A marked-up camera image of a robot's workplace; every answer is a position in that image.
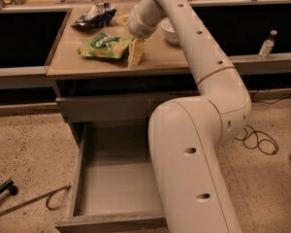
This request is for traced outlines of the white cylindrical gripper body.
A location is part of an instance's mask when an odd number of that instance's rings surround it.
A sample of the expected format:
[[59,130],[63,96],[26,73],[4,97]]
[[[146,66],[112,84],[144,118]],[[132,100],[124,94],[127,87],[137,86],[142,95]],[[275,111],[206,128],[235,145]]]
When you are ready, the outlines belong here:
[[128,15],[128,30],[135,38],[147,39],[155,32],[158,22],[153,12],[143,12],[136,5]]

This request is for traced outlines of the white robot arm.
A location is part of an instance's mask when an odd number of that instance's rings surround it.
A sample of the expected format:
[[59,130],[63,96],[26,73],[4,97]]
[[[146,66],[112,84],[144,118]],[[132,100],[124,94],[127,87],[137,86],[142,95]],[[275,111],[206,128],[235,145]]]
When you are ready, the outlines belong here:
[[166,101],[152,113],[148,144],[170,233],[243,233],[215,147],[236,137],[251,113],[238,71],[188,0],[141,0],[128,30],[150,37],[167,17],[174,27],[198,95]]

